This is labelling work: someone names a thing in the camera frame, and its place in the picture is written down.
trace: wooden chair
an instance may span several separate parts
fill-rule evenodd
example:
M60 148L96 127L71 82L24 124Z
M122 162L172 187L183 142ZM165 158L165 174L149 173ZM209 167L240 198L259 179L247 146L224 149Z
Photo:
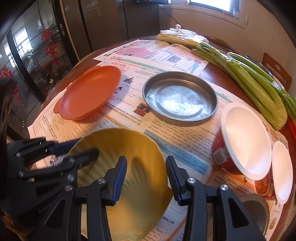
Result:
M264 65L281 82L286 91L289 90L292 83L292 77L277 61L275 61L267 53L264 53L262 65Z

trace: orange plate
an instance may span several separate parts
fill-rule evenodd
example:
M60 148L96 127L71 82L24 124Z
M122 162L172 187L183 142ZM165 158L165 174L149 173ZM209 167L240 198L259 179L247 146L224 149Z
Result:
M85 71L84 74L87 74L87 73L89 73L90 71L93 71L93 70L95 70L95 69L98 69L99 67L100 67L99 65L98 65L98 66L91 67L90 69L88 69L87 71Z
M62 100L63 100L63 97L61 97L61 98L57 101L57 103L55 104L55 106L54 106L54 113L55 113L55 114L59 113L59 108L61 107L61 102L62 102Z
M120 69L114 66L95 68L79 77L62 98L61 117L79 120L100 108L112 96L120 77Z

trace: newspaper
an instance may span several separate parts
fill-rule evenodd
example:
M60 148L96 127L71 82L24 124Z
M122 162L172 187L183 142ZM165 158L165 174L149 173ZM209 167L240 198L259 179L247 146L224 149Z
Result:
M108 102L99 111L82 121L64 120L59 114L53 113L55 103L65 92L63 90L28 128L31 138L44 136L47 140L62 142L83 137L102 128L131 128L151 137L159 145L164 158L173 155L177 165L186 169L189 176L212 186L218 186L220 183L228 184L238 196L254 193L255 189L250 180L246 181L243 177L221 172L213 165L211 156L211 144L219 129L220 116L224 106L231 102L247 105L243 100L209 82L219 101L218 109L213 117L198 126L173 126L161 121L149 111L142 97L142 88L151 76L178 69L148 59L117 54L111 55L100 65L117 66L122 72L120 83ZM254 111L265 125L271 141L281 140L287 146L286 138L275 131L260 113ZM48 167L59 162L56 160L50 163L50 160L51 157L47 157L37 162L37 167ZM268 201L268 204L271 219L266 240L270 239L282 211L282 206L277 202ZM172 199L159 223L144 239L146 241L177 240L182 235L185 218L186 207L179 207Z
M95 60L104 61L112 54L151 59L159 63L177 68L196 76L204 70L207 61L194 55L188 48L180 44L169 45L164 41L135 40L103 53Z

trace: red chinese characters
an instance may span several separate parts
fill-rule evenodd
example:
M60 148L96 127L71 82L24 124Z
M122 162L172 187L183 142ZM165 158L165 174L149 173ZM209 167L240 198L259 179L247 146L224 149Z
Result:
M9 71L9 69L6 67L6 65L3 66L3 68L0 71L0 78L1 77L6 77L6 78L10 78L12 76L11 72ZM25 106L25 104L22 101L22 97L19 94L19 87L15 87L15 90L13 92L13 95L15 96L15 99L17 101L17 103L21 104L22 106Z
M41 40L46 39L46 42L49 42L49 35L52 34L51 30L45 29L42 31Z
M51 30L45 29L42 31L42 35L41 35L41 40L46 39L47 42L49 42L49 35L52 34ZM57 54L55 48L57 47L57 45L55 43L49 43L46 47L45 47L45 51L46 51L46 55L50 55L51 61L50 63L54 64L54 63L58 63L59 62L59 57L55 56L55 54Z
M11 72L6 67L6 65L4 65L3 68L0 71L0 78L1 77L6 77L6 78L10 78L11 77Z

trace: green vegetable stalk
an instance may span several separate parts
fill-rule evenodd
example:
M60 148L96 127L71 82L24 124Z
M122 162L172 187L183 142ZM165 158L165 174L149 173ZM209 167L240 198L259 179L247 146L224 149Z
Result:
M292 106L291 101L287 100L287 96L277 89L272 84L272 81L270 82L270 79L267 80L265 75L262 76L260 70L256 67L253 68L250 63L246 62L247 59L243 59L239 55L234 58L233 53L224 55L204 42L196 46L192 52L229 74L276 130L285 125L287 121L286 107ZM296 119L296 113L294 112L290 110L288 113L295 114Z

